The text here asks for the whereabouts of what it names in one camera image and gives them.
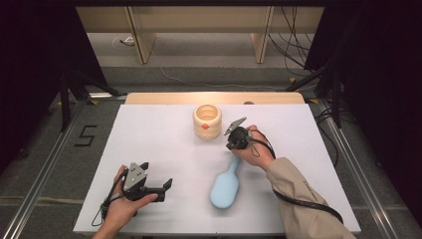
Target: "small jar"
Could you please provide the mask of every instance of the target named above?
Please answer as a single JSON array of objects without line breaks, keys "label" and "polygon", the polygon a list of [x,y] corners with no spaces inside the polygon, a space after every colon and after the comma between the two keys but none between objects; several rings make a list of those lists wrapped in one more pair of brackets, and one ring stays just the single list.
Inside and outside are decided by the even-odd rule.
[{"label": "small jar", "polygon": [[193,112],[193,127],[196,135],[212,139],[221,132],[221,111],[213,105],[203,105]]}]

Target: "human hand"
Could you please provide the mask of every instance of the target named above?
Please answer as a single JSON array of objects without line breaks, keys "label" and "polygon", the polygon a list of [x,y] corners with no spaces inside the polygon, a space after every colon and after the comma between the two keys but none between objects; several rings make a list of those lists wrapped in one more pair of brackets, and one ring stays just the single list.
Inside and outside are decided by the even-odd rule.
[{"label": "human hand", "polygon": [[[117,175],[114,178],[114,182],[118,180],[118,177],[124,172],[125,169],[126,166],[124,165],[120,167]],[[122,184],[123,181],[120,180],[115,187],[113,194],[122,194]],[[130,221],[134,213],[139,208],[154,201],[157,197],[157,194],[149,194],[136,201],[130,201],[125,197],[114,200],[109,205],[105,221],[94,238],[114,238],[118,231]]]},{"label": "human hand", "polygon": [[[246,130],[251,131],[252,138],[268,143],[255,125],[248,126]],[[264,145],[255,141],[249,142],[245,149],[232,149],[231,151],[249,164],[261,167],[264,171],[267,171],[268,165],[274,160],[271,152]]]}]

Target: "beige sleeve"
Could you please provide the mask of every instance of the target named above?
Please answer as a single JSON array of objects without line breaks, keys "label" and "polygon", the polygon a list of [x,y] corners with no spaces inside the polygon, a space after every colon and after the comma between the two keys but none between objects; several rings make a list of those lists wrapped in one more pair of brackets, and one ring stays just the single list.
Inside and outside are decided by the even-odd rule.
[{"label": "beige sleeve", "polygon": [[[267,178],[276,191],[303,201],[327,205],[314,191],[299,170],[285,157],[271,162]],[[340,221],[331,214],[297,206],[279,199],[279,211],[286,229],[286,236],[294,238],[355,238]]]}]

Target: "blue scrub brush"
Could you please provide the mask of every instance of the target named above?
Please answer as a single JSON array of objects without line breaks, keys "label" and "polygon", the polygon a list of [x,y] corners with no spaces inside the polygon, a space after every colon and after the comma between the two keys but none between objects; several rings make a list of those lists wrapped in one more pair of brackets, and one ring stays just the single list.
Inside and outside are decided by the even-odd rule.
[{"label": "blue scrub brush", "polygon": [[220,173],[211,189],[211,202],[218,209],[227,209],[235,200],[239,180],[235,174],[240,158],[233,156],[227,171]]}]

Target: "white tabletop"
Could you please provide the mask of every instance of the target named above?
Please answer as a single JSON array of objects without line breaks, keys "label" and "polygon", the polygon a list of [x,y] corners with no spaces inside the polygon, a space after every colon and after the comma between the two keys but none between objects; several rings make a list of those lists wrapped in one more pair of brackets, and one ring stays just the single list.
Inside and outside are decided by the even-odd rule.
[{"label": "white tabletop", "polygon": [[[125,105],[117,114],[75,232],[93,234],[92,221],[118,168],[149,162],[145,185],[160,187],[173,178],[164,202],[151,203],[120,230],[132,235],[284,234],[277,198],[261,168],[241,162],[234,204],[219,210],[210,202],[216,176],[227,170],[232,153],[227,136],[205,140],[193,130],[193,105]],[[322,142],[308,105],[220,105],[225,130],[233,120],[256,124],[310,185],[337,210],[352,232],[360,228]]]}]

